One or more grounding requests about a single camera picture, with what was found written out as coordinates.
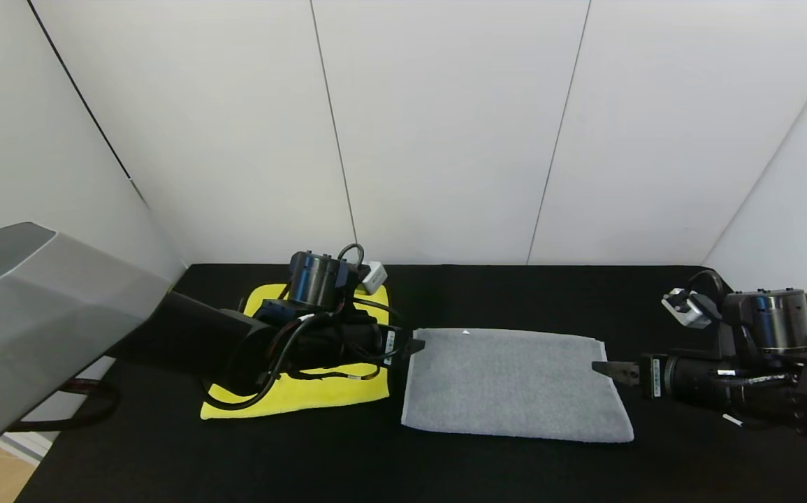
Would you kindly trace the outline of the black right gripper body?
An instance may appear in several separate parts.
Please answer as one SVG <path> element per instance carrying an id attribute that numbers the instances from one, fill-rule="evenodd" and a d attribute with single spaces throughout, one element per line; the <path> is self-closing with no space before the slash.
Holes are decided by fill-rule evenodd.
<path id="1" fill-rule="evenodd" d="M 728 362 L 700 353 L 647 353 L 639 359 L 641 395 L 681 404 L 730 404 L 732 393 L 719 386 L 719 370 Z"/>

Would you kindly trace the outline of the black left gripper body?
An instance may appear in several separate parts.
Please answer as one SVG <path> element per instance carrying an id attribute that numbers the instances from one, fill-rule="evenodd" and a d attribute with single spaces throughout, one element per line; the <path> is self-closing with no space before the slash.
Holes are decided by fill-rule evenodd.
<path id="1" fill-rule="evenodd" d="M 407 340 L 398 334 L 397 327 L 378 323 L 345 324 L 344 346 L 361 362 L 390 368 L 395 358 L 403 356 Z"/>

